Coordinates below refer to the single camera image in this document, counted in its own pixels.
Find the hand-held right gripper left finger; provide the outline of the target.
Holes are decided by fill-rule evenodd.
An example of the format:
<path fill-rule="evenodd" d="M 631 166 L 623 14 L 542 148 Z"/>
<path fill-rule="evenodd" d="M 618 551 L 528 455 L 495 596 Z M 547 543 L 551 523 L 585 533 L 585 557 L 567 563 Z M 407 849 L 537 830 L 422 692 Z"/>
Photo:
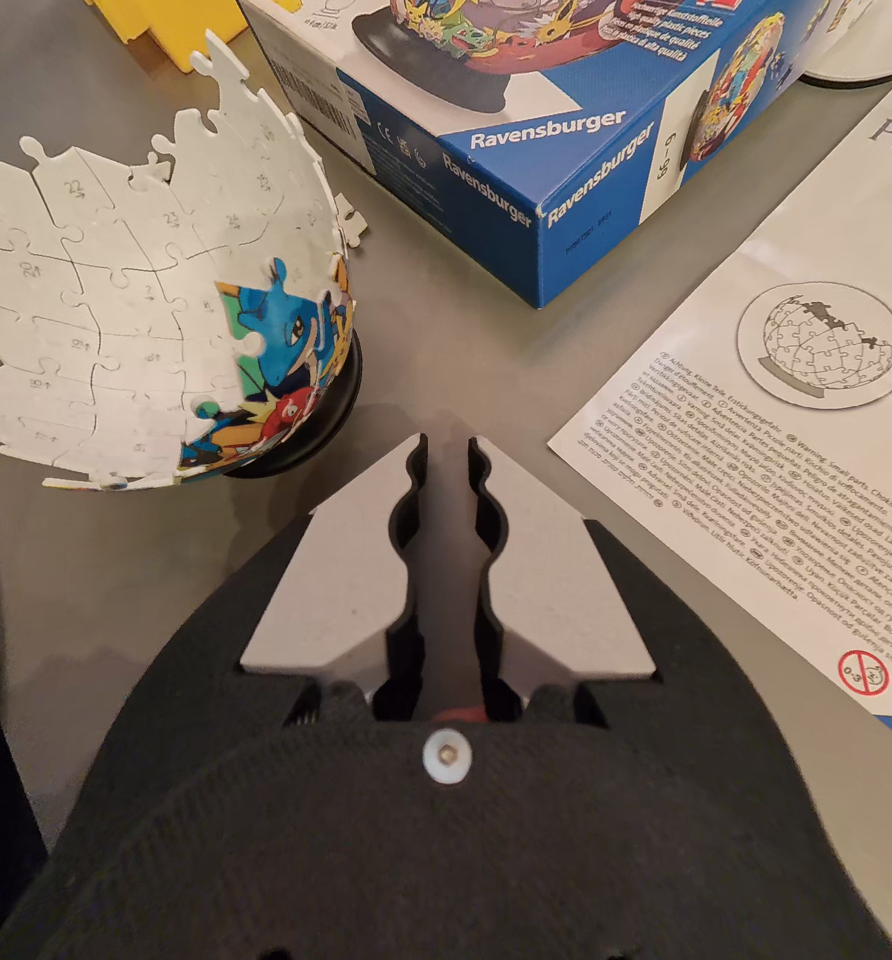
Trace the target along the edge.
<path fill-rule="evenodd" d="M 425 642 L 404 551 L 427 468 L 418 433 L 311 512 L 240 658 L 245 671 L 351 682 L 382 706 L 415 705 Z"/>

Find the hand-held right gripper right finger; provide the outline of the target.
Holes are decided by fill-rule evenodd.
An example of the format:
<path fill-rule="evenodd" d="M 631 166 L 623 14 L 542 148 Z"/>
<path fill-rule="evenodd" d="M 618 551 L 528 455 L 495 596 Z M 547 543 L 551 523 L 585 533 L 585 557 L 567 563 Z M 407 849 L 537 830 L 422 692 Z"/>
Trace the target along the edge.
<path fill-rule="evenodd" d="M 655 664 L 584 517 L 484 437 L 468 444 L 479 578 L 476 653 L 505 685 L 641 680 Z"/>

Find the black round ball stand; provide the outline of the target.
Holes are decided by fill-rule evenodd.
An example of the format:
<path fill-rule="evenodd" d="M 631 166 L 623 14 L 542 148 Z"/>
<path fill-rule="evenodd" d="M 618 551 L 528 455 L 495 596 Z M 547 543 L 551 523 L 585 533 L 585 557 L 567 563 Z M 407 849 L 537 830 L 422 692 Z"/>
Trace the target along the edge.
<path fill-rule="evenodd" d="M 353 331 L 349 354 L 342 371 L 308 418 L 289 438 L 261 456 L 225 470 L 236 479 L 262 479 L 294 470 L 322 451 L 339 433 L 352 413 L 363 374 L 358 334 Z"/>

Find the partly built puzzle ball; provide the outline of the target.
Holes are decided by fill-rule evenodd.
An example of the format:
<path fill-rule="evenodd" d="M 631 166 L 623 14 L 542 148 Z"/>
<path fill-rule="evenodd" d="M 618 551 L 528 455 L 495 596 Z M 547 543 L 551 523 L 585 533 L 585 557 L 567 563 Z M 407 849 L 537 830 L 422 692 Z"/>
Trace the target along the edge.
<path fill-rule="evenodd" d="M 321 157 L 212 30 L 209 120 L 127 165 L 31 136 L 0 161 L 0 453 L 171 487 L 286 440 L 342 371 L 356 302 Z"/>

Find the white puzzle pieces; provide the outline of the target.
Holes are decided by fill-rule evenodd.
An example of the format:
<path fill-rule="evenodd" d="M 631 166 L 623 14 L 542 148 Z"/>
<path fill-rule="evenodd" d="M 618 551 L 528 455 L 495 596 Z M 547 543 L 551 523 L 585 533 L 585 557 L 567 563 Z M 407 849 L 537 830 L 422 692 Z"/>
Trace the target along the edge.
<path fill-rule="evenodd" d="M 368 229 L 364 216 L 356 210 L 343 193 L 334 196 L 337 221 L 347 248 L 359 247 L 362 234 Z"/>

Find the yellow plastic bin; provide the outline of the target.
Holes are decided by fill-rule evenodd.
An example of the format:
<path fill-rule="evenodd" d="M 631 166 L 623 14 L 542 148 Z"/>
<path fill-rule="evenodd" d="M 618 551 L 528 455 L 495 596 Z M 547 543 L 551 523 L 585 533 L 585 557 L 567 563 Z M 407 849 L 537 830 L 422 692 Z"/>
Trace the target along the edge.
<path fill-rule="evenodd" d="M 236 1 L 87 1 L 97 8 L 123 43 L 144 34 L 183 73 L 192 71 L 193 52 L 205 53 L 205 34 L 211 30 L 223 42 L 248 26 Z"/>

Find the blue puzzle box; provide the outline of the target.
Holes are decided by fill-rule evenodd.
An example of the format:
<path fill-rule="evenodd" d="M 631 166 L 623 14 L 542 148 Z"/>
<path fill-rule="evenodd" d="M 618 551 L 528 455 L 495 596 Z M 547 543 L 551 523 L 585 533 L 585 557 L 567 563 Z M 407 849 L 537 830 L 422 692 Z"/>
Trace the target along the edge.
<path fill-rule="evenodd" d="M 303 119 L 531 306 L 833 39 L 833 2 L 239 2 Z"/>

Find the printed instruction sheet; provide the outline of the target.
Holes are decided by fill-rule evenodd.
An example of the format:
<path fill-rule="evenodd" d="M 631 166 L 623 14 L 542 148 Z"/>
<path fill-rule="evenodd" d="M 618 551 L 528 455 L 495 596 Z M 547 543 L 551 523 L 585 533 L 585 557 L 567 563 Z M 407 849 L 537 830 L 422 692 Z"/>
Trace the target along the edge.
<path fill-rule="evenodd" d="M 548 445 L 892 731 L 892 89 Z"/>

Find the white round base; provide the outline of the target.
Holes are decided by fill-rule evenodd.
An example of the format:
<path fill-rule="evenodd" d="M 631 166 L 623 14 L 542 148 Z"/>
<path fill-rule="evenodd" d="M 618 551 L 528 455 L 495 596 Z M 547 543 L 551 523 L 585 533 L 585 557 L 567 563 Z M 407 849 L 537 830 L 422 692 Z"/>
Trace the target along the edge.
<path fill-rule="evenodd" d="M 873 2 L 800 80 L 832 90 L 861 90 L 892 81 L 892 1 Z"/>

